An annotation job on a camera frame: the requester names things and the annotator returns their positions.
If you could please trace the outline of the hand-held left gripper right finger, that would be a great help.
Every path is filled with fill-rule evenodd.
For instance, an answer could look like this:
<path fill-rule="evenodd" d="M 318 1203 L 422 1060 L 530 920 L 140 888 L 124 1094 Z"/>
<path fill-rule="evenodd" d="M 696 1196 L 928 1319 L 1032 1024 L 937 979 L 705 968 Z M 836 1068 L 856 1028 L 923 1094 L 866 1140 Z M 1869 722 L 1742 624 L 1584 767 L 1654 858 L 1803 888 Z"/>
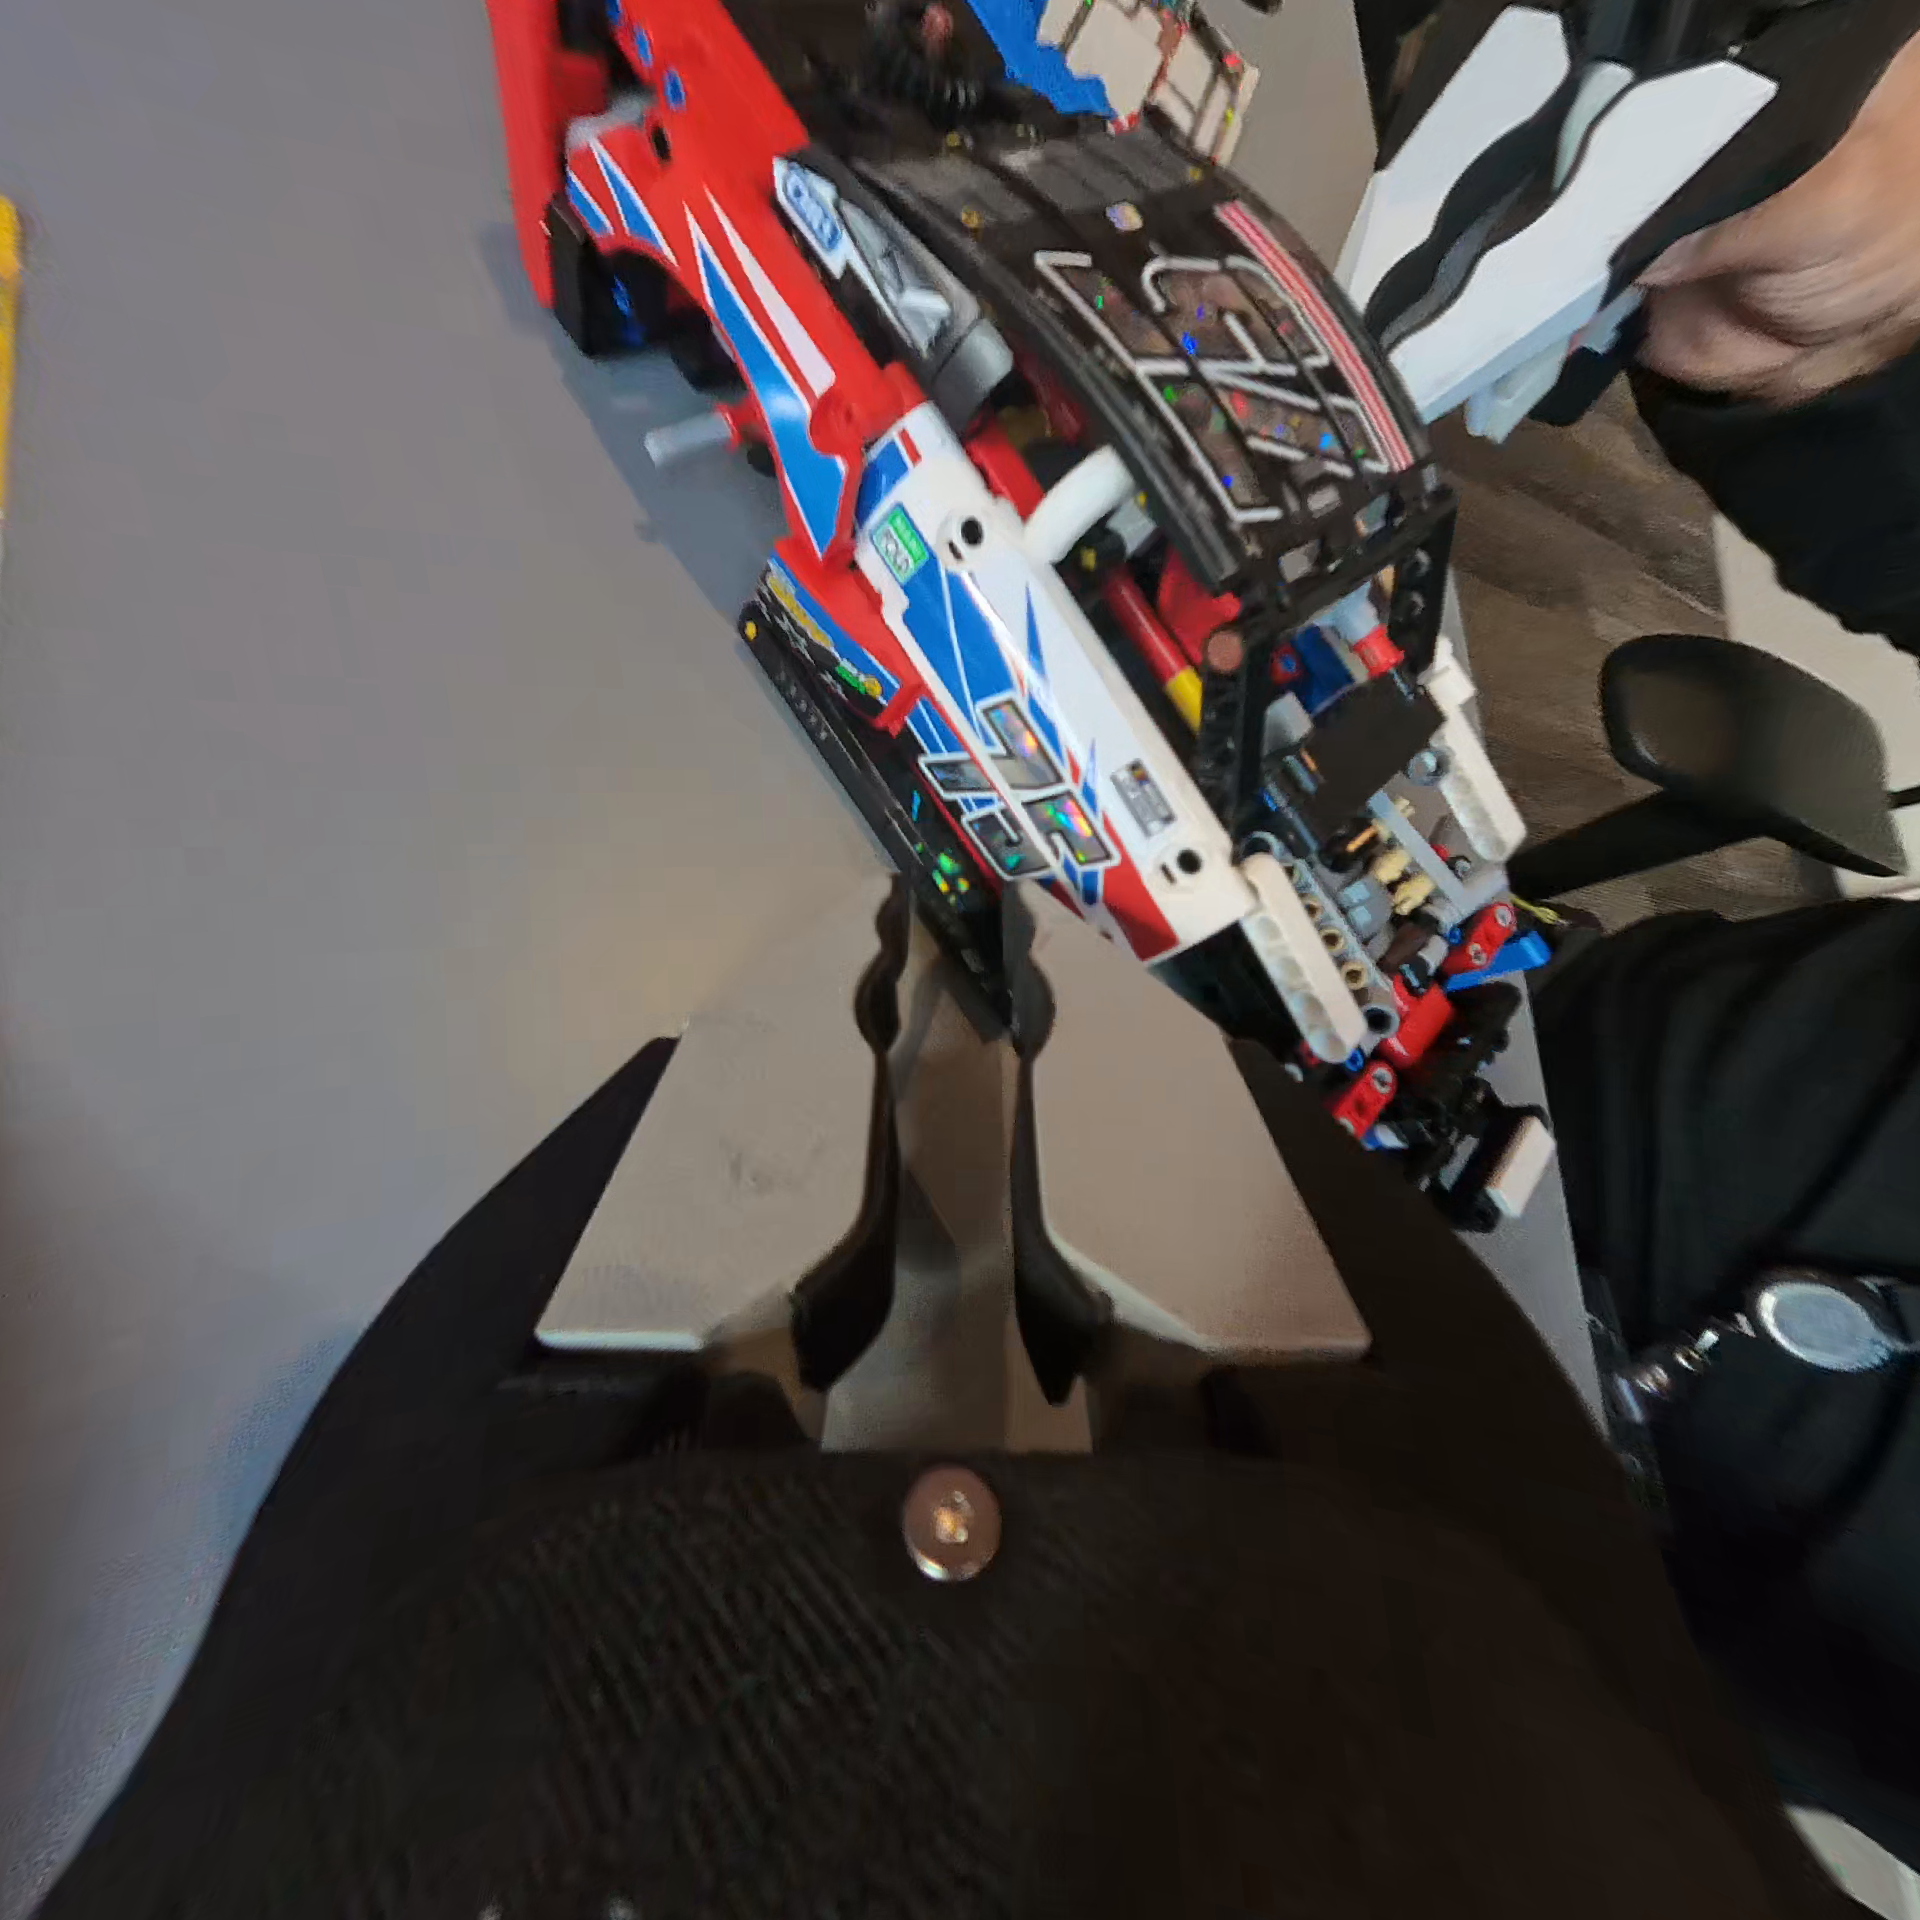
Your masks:
<path fill-rule="evenodd" d="M 1220 1028 L 1048 892 L 998 931 L 1014 1323 L 1043 1399 L 1370 1354 Z"/>

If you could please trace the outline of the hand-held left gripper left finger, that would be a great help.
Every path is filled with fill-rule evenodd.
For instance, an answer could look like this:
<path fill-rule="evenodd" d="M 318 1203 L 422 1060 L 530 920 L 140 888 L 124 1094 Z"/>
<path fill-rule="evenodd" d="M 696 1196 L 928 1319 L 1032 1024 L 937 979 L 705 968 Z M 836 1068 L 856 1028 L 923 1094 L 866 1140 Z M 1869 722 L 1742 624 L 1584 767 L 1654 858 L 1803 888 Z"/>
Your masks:
<path fill-rule="evenodd" d="M 915 909 L 875 876 L 674 1040 L 537 1325 L 566 1355 L 774 1355 L 833 1387 L 897 1296 L 891 1053 Z"/>

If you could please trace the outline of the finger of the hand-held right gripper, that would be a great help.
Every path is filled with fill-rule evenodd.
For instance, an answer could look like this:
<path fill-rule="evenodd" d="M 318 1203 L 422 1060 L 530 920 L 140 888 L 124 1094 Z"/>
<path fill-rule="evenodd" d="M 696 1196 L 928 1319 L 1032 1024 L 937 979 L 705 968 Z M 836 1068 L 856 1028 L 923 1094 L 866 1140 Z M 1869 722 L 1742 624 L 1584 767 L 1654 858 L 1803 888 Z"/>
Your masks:
<path fill-rule="evenodd" d="M 1576 340 L 1610 314 L 1617 259 L 1776 96 L 1733 60 L 1626 86 L 1588 124 L 1568 179 L 1520 229 L 1472 253 L 1458 288 L 1390 362 L 1434 422 L 1520 372 L 1554 381 Z"/>
<path fill-rule="evenodd" d="M 1573 52 L 1564 6 L 1436 11 L 1338 263 L 1363 316 L 1426 300 L 1453 243 L 1545 164 Z"/>

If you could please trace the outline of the toy brick race car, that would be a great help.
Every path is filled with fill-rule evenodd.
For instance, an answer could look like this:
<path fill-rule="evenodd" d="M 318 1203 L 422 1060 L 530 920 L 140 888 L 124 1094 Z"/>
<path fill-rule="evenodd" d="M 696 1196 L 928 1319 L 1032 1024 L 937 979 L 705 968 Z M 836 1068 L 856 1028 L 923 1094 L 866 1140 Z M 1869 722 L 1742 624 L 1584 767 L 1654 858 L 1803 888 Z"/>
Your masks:
<path fill-rule="evenodd" d="M 1490 1070 L 1545 936 L 1445 636 L 1457 498 L 1300 238 L 1043 4 L 486 4 L 522 264 L 666 349 L 784 534 L 738 631 L 1008 1013 L 1050 892 L 1468 1231 L 1553 1165 Z"/>

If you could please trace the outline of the person's right forearm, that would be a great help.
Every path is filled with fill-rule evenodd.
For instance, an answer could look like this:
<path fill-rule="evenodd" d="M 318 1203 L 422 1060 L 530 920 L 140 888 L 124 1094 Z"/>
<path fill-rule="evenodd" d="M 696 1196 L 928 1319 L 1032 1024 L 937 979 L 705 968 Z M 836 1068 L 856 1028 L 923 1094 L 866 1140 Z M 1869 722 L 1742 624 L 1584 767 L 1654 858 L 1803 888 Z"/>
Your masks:
<path fill-rule="evenodd" d="M 1917 653 L 1917 349 L 1778 406 L 1646 370 L 1629 389 L 1668 463 L 1787 591 Z"/>

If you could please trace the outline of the grey desk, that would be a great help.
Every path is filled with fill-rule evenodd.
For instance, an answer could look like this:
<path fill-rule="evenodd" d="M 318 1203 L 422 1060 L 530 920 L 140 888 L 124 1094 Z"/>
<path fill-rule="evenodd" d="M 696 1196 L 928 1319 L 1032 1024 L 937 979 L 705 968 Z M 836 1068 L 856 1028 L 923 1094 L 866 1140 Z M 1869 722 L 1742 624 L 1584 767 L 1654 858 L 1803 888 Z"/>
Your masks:
<path fill-rule="evenodd" d="M 512 238 L 482 4 L 4 4 L 4 1915 L 443 1231 L 878 853 Z"/>

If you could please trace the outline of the person's right hand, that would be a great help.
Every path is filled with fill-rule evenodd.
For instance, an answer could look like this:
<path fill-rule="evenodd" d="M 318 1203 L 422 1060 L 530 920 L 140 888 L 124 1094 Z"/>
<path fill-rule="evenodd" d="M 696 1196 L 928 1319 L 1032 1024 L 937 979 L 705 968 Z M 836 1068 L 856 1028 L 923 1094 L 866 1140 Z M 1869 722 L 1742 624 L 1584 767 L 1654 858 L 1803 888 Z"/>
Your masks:
<path fill-rule="evenodd" d="M 1642 279 L 1640 366 L 1697 394 L 1796 405 L 1917 338 L 1917 44 L 1833 151 Z"/>

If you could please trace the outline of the black office chair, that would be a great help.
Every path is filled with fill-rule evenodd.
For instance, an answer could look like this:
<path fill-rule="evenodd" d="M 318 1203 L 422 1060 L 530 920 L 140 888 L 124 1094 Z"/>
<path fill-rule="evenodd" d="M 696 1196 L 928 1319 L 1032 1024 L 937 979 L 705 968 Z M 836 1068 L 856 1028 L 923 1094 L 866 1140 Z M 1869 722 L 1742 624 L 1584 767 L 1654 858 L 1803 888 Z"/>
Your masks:
<path fill-rule="evenodd" d="M 1640 799 L 1515 853 L 1507 883 L 1545 906 L 1766 842 L 1829 869 L 1898 880 L 1898 814 L 1873 716 L 1802 666 L 1737 640 L 1654 632 L 1601 666 L 1601 719 Z"/>

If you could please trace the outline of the yellow plastic item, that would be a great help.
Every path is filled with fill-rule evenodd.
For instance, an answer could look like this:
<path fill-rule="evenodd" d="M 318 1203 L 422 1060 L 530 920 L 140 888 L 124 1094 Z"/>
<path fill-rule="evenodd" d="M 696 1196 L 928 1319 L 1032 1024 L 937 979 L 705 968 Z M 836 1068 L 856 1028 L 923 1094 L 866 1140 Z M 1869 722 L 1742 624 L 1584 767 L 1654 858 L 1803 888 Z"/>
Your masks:
<path fill-rule="evenodd" d="M 17 206 L 0 204 L 0 498 L 3 527 L 9 514 L 11 438 L 17 411 L 19 308 L 22 283 L 22 234 Z"/>

